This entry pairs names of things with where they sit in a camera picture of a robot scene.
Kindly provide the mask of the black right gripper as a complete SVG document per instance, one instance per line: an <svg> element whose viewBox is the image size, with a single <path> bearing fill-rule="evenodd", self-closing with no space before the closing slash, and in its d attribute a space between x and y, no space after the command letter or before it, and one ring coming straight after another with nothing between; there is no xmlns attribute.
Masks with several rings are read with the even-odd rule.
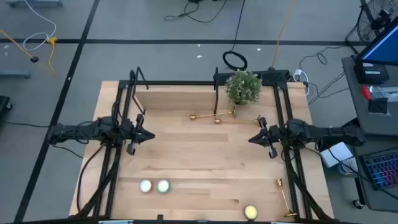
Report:
<svg viewBox="0 0 398 224"><path fill-rule="evenodd" d="M261 127L259 133L251 137L248 142L268 147L269 157L271 159L275 159L278 156L278 153L273 144L278 142L281 137L280 129L277 125L273 125L268 128L265 117L260 118L259 124Z"/></svg>

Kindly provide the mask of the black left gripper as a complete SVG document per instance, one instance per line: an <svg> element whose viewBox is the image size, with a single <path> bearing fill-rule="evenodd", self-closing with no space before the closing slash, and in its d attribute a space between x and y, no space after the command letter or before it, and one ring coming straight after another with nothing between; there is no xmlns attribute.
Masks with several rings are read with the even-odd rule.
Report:
<svg viewBox="0 0 398 224"><path fill-rule="evenodd" d="M138 144L155 138L154 133L147 131L142 126L143 122L144 117L142 114L137 115L135 124L130 119L123 122L123 133L126 133L127 139L131 140L126 149L129 155L135 154Z"/></svg>

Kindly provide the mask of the gold candlestick holder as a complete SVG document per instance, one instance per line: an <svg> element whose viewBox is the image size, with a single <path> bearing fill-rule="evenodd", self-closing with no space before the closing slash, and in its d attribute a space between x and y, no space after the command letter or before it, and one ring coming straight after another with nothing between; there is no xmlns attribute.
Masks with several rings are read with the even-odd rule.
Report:
<svg viewBox="0 0 398 224"><path fill-rule="evenodd" d="M221 123L258 123L260 120L261 116L258 115L257 118L255 119L219 119L215 118L214 123L215 124L221 124Z"/></svg>
<svg viewBox="0 0 398 224"><path fill-rule="evenodd" d="M277 179L276 182L277 182L277 185L279 186L280 192L282 194L282 197L284 199L284 203L285 203L285 206L286 206L286 209L287 209L287 213L284 215L284 217L294 217L294 216L296 216L297 213L291 211L291 209L289 207L289 204L287 203L287 199L286 199L286 196L285 196L285 193L284 193L284 188L283 188L284 185L283 185L282 179Z"/></svg>
<svg viewBox="0 0 398 224"><path fill-rule="evenodd" d="M224 113L215 113L215 114L191 114L189 118L191 120L197 119L197 118L209 118L209 117L217 117L221 115L231 115L232 117L236 116L236 108L233 107L233 109L229 110L228 112Z"/></svg>

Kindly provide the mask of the white round candle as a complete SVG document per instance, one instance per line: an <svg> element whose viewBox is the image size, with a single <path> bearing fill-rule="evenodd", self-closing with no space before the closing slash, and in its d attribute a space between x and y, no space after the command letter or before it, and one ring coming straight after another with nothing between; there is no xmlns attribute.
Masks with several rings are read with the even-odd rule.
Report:
<svg viewBox="0 0 398 224"><path fill-rule="evenodd" d="M142 193L149 193L152 190L152 182L150 180L142 180L139 184L139 190Z"/></svg>

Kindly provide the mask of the cream candle dark rim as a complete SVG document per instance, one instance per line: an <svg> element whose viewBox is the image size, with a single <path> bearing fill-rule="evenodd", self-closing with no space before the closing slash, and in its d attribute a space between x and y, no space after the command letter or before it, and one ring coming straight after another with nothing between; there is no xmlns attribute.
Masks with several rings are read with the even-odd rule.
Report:
<svg viewBox="0 0 398 224"><path fill-rule="evenodd" d="M156 188L158 192L166 194L170 190L170 182L166 179L159 180Z"/></svg>

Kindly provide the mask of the yellow round candle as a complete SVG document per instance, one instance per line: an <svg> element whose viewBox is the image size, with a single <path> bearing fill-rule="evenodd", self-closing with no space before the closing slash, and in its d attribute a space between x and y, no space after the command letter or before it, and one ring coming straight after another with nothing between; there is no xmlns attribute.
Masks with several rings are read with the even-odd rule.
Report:
<svg viewBox="0 0 398 224"><path fill-rule="evenodd" d="M255 220L259 213L257 207L254 205L246 205L243 212L247 220Z"/></svg>

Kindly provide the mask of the black perforated box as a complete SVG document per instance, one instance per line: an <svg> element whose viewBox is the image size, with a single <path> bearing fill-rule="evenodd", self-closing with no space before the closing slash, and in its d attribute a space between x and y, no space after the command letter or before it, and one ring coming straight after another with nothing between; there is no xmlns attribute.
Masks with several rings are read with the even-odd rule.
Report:
<svg viewBox="0 0 398 224"><path fill-rule="evenodd" d="M289 79L290 72L288 70L264 70L264 71L254 71L258 77L262 80L262 84L266 83L277 83L277 82L287 82ZM218 83L225 84L227 79L234 75L234 72L229 73L214 73L213 80L218 80Z"/></svg>

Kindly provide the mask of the white power adapter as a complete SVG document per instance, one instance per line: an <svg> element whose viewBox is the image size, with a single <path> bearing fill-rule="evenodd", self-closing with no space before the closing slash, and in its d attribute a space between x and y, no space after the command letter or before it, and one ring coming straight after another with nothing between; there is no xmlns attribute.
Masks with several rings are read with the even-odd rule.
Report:
<svg viewBox="0 0 398 224"><path fill-rule="evenodd" d="M292 78L293 78L294 82L300 82L300 77L302 75L305 77L305 80L302 83L306 87L306 95L308 96L310 93L310 87L308 86L309 85L308 75L303 70L296 69L294 74L292 75Z"/></svg>

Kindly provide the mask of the grey desk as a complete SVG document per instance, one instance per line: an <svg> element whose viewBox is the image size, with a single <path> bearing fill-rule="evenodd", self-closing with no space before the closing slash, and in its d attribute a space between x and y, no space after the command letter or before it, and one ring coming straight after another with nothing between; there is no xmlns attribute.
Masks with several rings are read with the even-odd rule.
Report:
<svg viewBox="0 0 398 224"><path fill-rule="evenodd" d="M358 165L359 185L358 191L363 195L363 202L369 209L380 212L398 213L398 186L388 188L386 192L374 190L367 175L362 157L371 153L398 150L398 103L388 106L392 114L369 113L368 100L363 95L362 84L358 83L354 72L355 62L352 57L341 59L343 71L347 79L349 91L353 99L356 118L365 135L366 142L359 147L354 147L354 156Z"/></svg>

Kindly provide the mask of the small black box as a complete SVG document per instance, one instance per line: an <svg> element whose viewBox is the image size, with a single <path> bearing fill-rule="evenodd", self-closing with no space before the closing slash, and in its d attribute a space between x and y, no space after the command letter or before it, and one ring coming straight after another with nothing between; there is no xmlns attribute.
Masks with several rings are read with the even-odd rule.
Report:
<svg viewBox="0 0 398 224"><path fill-rule="evenodd" d="M376 98L375 100L369 100L368 102L368 112L369 113L387 113L387 98Z"/></svg>

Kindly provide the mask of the black label printer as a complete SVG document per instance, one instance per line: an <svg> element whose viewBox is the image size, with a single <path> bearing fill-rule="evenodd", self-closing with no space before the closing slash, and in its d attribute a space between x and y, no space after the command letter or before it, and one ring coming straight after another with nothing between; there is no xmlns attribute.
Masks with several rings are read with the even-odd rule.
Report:
<svg viewBox="0 0 398 224"><path fill-rule="evenodd" d="M383 65L359 62L355 64L354 71L361 84L381 85L389 80L389 74Z"/></svg>

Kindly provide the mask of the clear plastic item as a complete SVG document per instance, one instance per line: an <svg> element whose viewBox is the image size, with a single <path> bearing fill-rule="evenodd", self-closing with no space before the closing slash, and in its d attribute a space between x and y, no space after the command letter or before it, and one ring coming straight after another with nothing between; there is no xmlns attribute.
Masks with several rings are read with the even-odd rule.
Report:
<svg viewBox="0 0 398 224"><path fill-rule="evenodd" d="M398 102L398 87L371 86L373 98L386 98L388 102Z"/></svg>

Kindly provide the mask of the black chair base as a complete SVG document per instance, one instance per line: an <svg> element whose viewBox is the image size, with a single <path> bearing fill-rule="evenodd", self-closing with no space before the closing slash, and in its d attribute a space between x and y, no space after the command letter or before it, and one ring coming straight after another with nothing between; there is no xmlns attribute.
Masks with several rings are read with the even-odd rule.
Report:
<svg viewBox="0 0 398 224"><path fill-rule="evenodd" d="M8 96L0 96L0 113L12 109L11 99Z"/></svg>

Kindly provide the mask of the computer monitor blue screen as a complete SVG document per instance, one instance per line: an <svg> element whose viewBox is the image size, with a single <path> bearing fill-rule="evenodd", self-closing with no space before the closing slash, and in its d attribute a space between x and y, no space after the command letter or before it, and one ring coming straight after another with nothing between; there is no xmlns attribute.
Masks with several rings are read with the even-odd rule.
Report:
<svg viewBox="0 0 398 224"><path fill-rule="evenodd" d="M398 16L357 56L357 60L398 66Z"/></svg>

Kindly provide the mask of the black floor fan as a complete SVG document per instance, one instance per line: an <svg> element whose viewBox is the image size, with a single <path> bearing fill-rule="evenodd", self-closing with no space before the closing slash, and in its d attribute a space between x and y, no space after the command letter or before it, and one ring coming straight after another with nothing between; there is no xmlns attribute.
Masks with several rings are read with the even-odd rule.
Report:
<svg viewBox="0 0 398 224"><path fill-rule="evenodd" d="M360 12L345 44L356 54L355 45L373 41L398 16L398 0L359 0Z"/></svg>

